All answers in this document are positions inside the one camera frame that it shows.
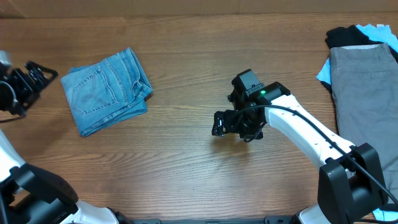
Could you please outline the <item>light blue denim jeans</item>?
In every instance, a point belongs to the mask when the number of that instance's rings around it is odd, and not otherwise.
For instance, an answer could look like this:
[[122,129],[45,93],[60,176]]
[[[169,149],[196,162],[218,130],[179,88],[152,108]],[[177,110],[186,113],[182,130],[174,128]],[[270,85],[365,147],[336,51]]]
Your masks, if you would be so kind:
[[78,132],[83,137],[144,114],[153,88],[131,48],[61,78]]

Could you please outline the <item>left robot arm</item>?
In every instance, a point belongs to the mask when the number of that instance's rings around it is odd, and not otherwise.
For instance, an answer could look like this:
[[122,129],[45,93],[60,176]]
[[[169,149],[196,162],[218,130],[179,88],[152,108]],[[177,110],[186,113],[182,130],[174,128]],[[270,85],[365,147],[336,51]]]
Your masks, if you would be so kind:
[[[1,111],[9,121],[23,119],[58,75],[35,62],[26,72],[12,68],[9,54],[1,52]],[[62,177],[27,163],[1,134],[1,223],[35,224],[129,224],[121,212],[79,200]]]

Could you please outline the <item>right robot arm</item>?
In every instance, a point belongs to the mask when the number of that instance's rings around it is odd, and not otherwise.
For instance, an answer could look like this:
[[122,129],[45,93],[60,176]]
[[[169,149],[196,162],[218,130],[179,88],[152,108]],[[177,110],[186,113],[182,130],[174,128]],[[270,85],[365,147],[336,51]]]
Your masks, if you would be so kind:
[[227,96],[232,110],[214,113],[212,135],[238,134],[244,142],[263,138],[263,127],[288,137],[318,170],[317,203],[292,216],[266,217],[265,223],[355,223],[387,204],[377,151],[345,140],[308,113],[279,82],[265,85],[250,69],[236,75]]

